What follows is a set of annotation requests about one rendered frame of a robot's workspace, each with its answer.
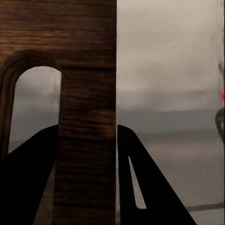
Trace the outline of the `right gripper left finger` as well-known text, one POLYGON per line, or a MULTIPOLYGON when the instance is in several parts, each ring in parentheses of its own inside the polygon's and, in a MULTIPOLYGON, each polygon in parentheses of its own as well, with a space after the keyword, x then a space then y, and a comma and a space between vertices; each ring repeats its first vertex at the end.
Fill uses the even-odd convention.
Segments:
POLYGON ((0 161, 0 225, 33 225, 57 154, 58 125, 0 161))

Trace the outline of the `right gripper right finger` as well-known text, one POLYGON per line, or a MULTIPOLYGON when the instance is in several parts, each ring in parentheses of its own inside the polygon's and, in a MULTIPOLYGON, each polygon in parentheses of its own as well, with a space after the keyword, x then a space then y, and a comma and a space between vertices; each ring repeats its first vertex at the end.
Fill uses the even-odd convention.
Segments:
POLYGON ((121 225, 196 225, 136 133, 118 125, 121 225), (136 207, 130 156, 147 209, 136 207))

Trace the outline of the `cutting board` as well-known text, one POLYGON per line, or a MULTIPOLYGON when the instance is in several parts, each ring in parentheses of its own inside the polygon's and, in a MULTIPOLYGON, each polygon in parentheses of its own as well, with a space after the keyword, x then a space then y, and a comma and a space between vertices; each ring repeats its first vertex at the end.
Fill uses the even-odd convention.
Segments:
POLYGON ((61 72, 51 225, 115 225, 117 0, 0 0, 0 161, 15 84, 61 72))

